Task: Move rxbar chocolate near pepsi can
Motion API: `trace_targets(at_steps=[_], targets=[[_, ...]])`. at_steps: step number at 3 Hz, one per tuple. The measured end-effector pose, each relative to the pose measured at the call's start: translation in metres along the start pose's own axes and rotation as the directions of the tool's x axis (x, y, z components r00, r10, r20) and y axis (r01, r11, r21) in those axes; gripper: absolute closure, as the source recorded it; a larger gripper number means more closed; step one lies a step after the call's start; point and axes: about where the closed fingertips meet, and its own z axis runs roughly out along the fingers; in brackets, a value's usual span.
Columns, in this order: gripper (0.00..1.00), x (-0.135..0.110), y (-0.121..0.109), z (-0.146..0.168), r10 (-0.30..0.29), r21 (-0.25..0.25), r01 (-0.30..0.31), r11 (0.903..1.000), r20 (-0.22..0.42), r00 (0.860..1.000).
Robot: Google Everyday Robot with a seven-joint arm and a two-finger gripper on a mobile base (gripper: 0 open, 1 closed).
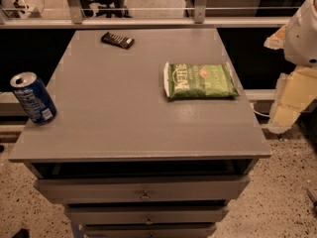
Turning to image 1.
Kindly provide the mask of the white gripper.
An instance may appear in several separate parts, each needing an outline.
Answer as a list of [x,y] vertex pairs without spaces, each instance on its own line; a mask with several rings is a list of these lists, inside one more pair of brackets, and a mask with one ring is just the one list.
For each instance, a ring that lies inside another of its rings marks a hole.
[[286,60],[298,66],[277,80],[275,100],[269,111],[268,129],[282,134],[317,98],[317,9],[316,0],[305,0],[286,25],[264,41],[272,50],[284,48]]

